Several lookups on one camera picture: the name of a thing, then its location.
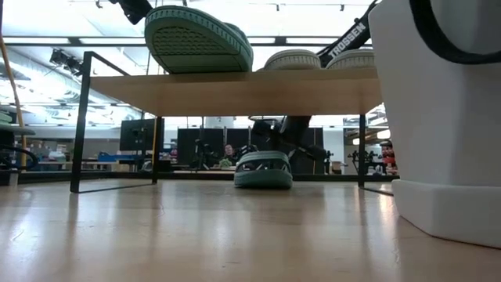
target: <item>black metal bar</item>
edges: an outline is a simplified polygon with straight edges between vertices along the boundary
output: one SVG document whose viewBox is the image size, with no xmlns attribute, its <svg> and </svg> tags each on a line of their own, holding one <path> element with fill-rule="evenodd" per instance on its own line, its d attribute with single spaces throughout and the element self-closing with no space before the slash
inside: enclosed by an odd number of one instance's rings
<svg viewBox="0 0 501 282">
<path fill-rule="evenodd" d="M 276 38 L 277 36 L 247 36 L 247 38 Z M 280 35 L 280 37 L 285 37 L 285 38 L 332 38 L 332 39 L 338 39 L 341 36 L 335 36 L 335 35 Z M 139 36 L 24 36 L 24 35 L 6 35 L 5 38 L 28 38 L 28 39 L 41 39 L 41 38 L 50 38 L 50 39 L 68 39 L 68 38 L 76 38 L 78 40 L 82 39 L 144 39 L 144 37 L 139 37 Z"/>
<path fill-rule="evenodd" d="M 359 121 L 359 187 L 363 188 L 366 181 L 366 116 L 360 114 Z"/>
<path fill-rule="evenodd" d="M 153 162 L 153 175 L 151 179 L 152 184 L 157 184 L 158 182 L 158 168 L 160 167 L 160 150 L 164 146 L 162 144 L 162 137 L 164 134 L 164 131 L 162 130 L 163 126 L 162 123 L 164 122 L 164 119 L 162 117 L 157 117 L 155 120 L 155 139 L 154 139 L 154 145 L 153 145 L 153 156 L 151 158 L 151 161 Z"/>
<path fill-rule="evenodd" d="M 98 53 L 96 52 L 92 52 L 92 56 L 98 60 L 100 60 L 101 62 L 105 63 L 108 67 L 111 67 L 112 69 L 118 71 L 119 73 L 121 73 L 122 75 L 130 75 L 128 74 L 127 72 L 125 72 L 125 70 L 122 70 L 120 69 L 119 67 L 115 66 L 114 64 L 112 64 L 109 60 L 106 60 L 104 59 L 103 57 L 101 57 L 101 55 L 99 55 Z"/>
<path fill-rule="evenodd" d="M 141 110 L 141 121 L 144 119 L 144 110 Z M 135 151 L 135 155 L 136 157 L 139 155 L 139 151 Z M 142 159 L 144 160 L 145 156 L 146 156 L 146 151 L 141 151 L 141 155 L 142 155 Z"/>
<path fill-rule="evenodd" d="M 315 43 L 315 42 L 305 42 L 305 43 L 289 43 L 287 42 L 287 39 L 332 39 L 333 42 L 335 42 L 337 39 L 339 39 L 340 36 L 249 36 L 248 38 L 252 41 L 252 39 L 259 39 L 259 38 L 270 38 L 274 39 L 273 41 L 270 40 L 270 42 L 266 43 L 251 43 L 253 47 L 269 47 L 269 46 L 311 46 L 311 47 L 326 47 L 332 43 Z M 7 46 L 19 46 L 19 47 L 146 47 L 146 43 L 144 42 L 122 42 L 122 43 L 84 43 L 83 41 L 85 39 L 94 39 L 94 40 L 106 40 L 111 37 L 66 37 L 66 36 L 5 36 L 7 39 Z M 22 42 L 15 42 L 16 38 L 22 38 Z M 50 38 L 50 39 L 67 39 L 68 42 L 49 42 L 49 43 L 31 43 L 29 40 L 25 42 L 26 38 L 28 39 L 34 39 L 35 41 L 39 41 L 37 39 L 40 38 Z M 120 40 L 142 40 L 143 38 L 139 37 L 113 37 L 113 39 L 120 41 Z M 372 47 L 372 44 L 364 44 L 363 47 Z"/>
<path fill-rule="evenodd" d="M 393 193 L 390 192 L 390 191 L 384 191 L 384 190 L 378 190 L 378 189 L 374 189 L 374 188 L 361 188 L 363 190 L 366 190 L 366 191 L 370 191 L 370 192 L 374 192 L 374 193 L 380 193 L 380 194 L 383 194 L 383 195 L 386 195 L 386 196 L 392 196 L 393 197 Z"/>
<path fill-rule="evenodd" d="M 10 173 L 0 171 L 0 186 L 9 181 Z M 295 182 L 357 182 L 358 175 L 312 175 L 312 174 L 293 174 Z M 151 179 L 151 174 L 138 172 L 86 172 L 81 173 L 81 180 L 97 179 Z M 224 173 L 175 173 L 158 172 L 158 179 L 177 179 L 177 180 L 233 180 L 233 174 Z M 366 183 L 389 183 L 392 180 L 399 179 L 397 175 L 367 175 Z M 19 176 L 19 184 L 32 183 L 54 183 L 68 182 L 71 180 L 71 172 L 30 172 L 22 173 Z"/>
<path fill-rule="evenodd" d="M 136 185 L 129 185 L 129 186 L 119 186 L 119 187 L 111 187 L 111 188 L 104 188 L 104 189 L 86 190 L 86 191 L 81 191 L 79 193 L 94 193 L 94 192 L 102 192 L 102 191 L 110 191 L 110 190 L 119 190 L 119 189 L 124 189 L 124 188 L 136 188 L 136 187 L 142 187 L 142 186 L 151 186 L 151 184 L 136 184 Z"/>
<path fill-rule="evenodd" d="M 88 93 L 91 87 L 91 63 L 93 52 L 84 53 L 82 64 L 82 78 L 80 101 L 78 104 L 77 129 L 75 132 L 75 144 L 73 153 L 73 165 L 71 166 L 70 192 L 80 192 L 81 159 L 84 153 L 85 116 L 87 115 Z"/>
</svg>

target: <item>black cable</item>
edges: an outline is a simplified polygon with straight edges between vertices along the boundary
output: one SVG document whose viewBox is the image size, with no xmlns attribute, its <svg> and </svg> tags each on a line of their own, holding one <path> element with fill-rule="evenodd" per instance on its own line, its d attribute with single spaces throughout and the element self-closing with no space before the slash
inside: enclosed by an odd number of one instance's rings
<svg viewBox="0 0 501 282">
<path fill-rule="evenodd" d="M 430 0 L 409 0 L 409 4 L 420 37 L 437 56 L 452 63 L 466 65 L 501 63 L 501 51 L 476 54 L 465 52 L 450 42 L 438 25 Z"/>
<path fill-rule="evenodd" d="M 15 168 L 17 170 L 28 170 L 32 169 L 38 165 L 38 158 L 35 154 L 31 153 L 29 150 L 24 150 L 21 148 L 16 148 L 14 146 L 0 145 L 0 150 L 11 150 L 17 153 L 26 154 L 31 158 L 31 164 L 26 166 L 18 166 L 13 164 L 10 160 L 0 156 L 0 164 L 6 166 L 7 168 Z"/>
<path fill-rule="evenodd" d="M 50 74 L 50 73 L 52 73 L 53 71 L 55 71 L 55 70 L 56 70 L 56 68 L 58 68 L 58 67 L 60 67 L 60 66 L 55 66 L 55 67 L 51 68 L 51 69 L 50 69 L 50 70 L 49 70 L 46 74 L 44 74 L 44 77 L 46 77 L 48 74 Z"/>
</svg>

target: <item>wooden floor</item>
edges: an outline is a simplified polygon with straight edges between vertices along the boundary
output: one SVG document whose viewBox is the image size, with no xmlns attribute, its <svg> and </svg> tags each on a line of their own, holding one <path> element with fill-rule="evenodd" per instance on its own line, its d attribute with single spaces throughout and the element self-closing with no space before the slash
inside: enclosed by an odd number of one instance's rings
<svg viewBox="0 0 501 282">
<path fill-rule="evenodd" d="M 0 190 L 0 281 L 499 282 L 501 251 L 429 237 L 353 183 L 55 183 Z"/>
</svg>

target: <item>green sandal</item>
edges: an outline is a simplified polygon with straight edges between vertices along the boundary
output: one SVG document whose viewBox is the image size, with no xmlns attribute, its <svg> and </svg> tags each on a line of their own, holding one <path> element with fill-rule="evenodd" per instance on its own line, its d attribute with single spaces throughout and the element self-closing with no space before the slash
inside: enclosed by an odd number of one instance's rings
<svg viewBox="0 0 501 282">
<path fill-rule="evenodd" d="M 0 113 L 0 122 L 2 123 L 5 123 L 5 124 L 8 124 L 12 121 L 13 119 L 7 115 L 7 114 L 4 114 L 4 113 Z"/>
<path fill-rule="evenodd" d="M 376 67 L 374 51 L 366 49 L 344 51 L 332 59 L 326 69 L 345 70 L 356 67 Z"/>
<path fill-rule="evenodd" d="M 170 74 L 251 71 L 247 36 L 198 9 L 166 5 L 146 16 L 145 39 L 153 58 Z"/>
<path fill-rule="evenodd" d="M 245 154 L 235 170 L 237 188 L 292 187 L 289 158 L 279 151 L 261 151 Z"/>
<path fill-rule="evenodd" d="M 320 58 L 303 49 L 283 50 L 271 56 L 265 63 L 267 71 L 319 70 Z"/>
</svg>

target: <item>wooden table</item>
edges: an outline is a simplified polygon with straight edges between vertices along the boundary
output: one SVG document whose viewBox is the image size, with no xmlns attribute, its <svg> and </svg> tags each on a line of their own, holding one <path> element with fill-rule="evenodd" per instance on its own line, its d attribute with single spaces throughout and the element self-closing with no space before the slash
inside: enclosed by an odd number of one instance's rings
<svg viewBox="0 0 501 282">
<path fill-rule="evenodd" d="M 92 59 L 124 76 L 91 77 Z M 85 52 L 74 146 L 78 164 L 83 154 L 90 89 L 156 115 L 157 133 L 162 130 L 162 117 L 169 116 L 360 114 L 361 150 L 365 149 L 365 114 L 382 103 L 375 68 L 130 76 L 95 52 Z M 154 146 L 158 148 L 162 146 L 160 134 L 155 136 Z M 153 159 L 158 158 L 155 150 Z M 158 178 L 156 164 L 153 183 Z M 364 170 L 363 165 L 359 164 L 359 170 Z M 79 193 L 80 173 L 80 165 L 74 165 L 71 192 Z M 364 178 L 359 175 L 360 186 Z"/>
</svg>

